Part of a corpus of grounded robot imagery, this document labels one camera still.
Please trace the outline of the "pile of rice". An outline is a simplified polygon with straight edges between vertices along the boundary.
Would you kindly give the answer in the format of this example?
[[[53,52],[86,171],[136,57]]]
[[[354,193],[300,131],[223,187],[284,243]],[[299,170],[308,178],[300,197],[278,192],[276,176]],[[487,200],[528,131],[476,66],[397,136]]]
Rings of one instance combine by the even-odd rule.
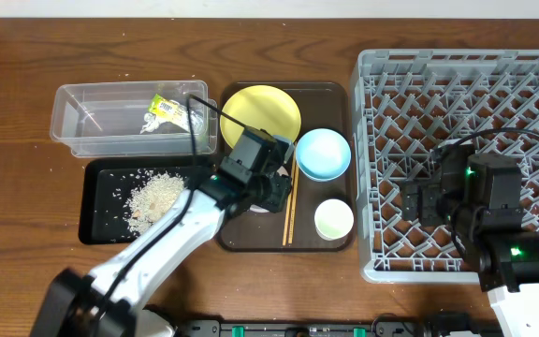
[[[174,204],[185,187],[179,173],[137,168],[135,172],[123,170],[110,174],[123,186],[114,187],[111,196],[120,201],[121,210],[114,219],[127,230],[122,238],[135,239],[146,232]]]

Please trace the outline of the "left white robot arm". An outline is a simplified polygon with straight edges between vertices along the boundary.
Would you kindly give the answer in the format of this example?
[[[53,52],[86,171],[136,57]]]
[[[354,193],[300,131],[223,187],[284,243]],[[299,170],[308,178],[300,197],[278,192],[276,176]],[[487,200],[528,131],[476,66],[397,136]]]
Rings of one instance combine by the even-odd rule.
[[[162,218],[110,260],[81,276],[61,271],[31,328],[33,336],[134,336],[147,330],[144,307],[156,289],[226,220],[256,205],[281,212],[292,180],[278,170],[291,140],[245,127],[217,169],[195,174]]]

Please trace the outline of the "white bowl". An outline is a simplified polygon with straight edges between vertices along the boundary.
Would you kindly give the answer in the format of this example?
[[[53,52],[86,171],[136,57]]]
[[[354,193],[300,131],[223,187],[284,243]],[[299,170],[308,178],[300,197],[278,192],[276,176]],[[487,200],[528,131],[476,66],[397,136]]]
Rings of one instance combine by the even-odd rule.
[[[277,173],[280,174],[280,175],[285,175],[285,176],[289,175],[289,173],[287,172],[287,170],[286,170],[286,168],[284,166],[281,166],[278,169]],[[249,210],[251,212],[256,212],[256,213],[267,213],[268,212],[268,210],[266,210],[266,209],[264,209],[262,207],[259,207],[257,205],[254,205],[254,204],[249,208]]]

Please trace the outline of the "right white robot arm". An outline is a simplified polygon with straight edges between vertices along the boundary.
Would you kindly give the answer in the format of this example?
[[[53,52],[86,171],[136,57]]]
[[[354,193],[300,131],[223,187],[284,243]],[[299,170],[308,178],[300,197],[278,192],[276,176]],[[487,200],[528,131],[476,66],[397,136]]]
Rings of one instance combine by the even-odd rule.
[[[539,233],[522,226],[517,161],[448,144],[439,171],[400,184],[402,217],[446,225],[463,262],[477,273],[504,336],[539,336]]]

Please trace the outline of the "light blue bowl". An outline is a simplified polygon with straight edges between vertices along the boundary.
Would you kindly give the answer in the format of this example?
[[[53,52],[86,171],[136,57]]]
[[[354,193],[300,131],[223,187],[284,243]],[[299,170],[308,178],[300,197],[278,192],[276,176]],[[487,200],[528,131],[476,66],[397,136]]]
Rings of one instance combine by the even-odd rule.
[[[352,160],[345,137],[327,128],[316,128],[304,134],[297,143],[295,155],[302,173],[320,183],[339,178]]]

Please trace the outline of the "green snack wrapper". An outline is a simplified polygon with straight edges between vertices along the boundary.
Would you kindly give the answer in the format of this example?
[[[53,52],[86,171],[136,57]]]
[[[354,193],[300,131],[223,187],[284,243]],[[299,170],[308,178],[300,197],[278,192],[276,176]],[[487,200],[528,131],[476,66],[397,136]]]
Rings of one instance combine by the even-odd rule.
[[[160,95],[153,97],[143,120],[145,124],[141,128],[140,134],[152,133],[162,125],[174,125],[186,132],[194,131],[197,133],[202,131],[205,125],[201,113],[188,110],[178,101],[165,99]]]

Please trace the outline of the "white cup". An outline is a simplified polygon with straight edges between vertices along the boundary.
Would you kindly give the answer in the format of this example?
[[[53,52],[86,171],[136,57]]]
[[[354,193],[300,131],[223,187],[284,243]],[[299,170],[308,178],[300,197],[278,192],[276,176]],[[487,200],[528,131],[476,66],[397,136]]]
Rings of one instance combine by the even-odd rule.
[[[347,236],[354,225],[354,215],[347,203],[340,199],[327,199],[320,203],[313,216],[317,234],[326,241]]]

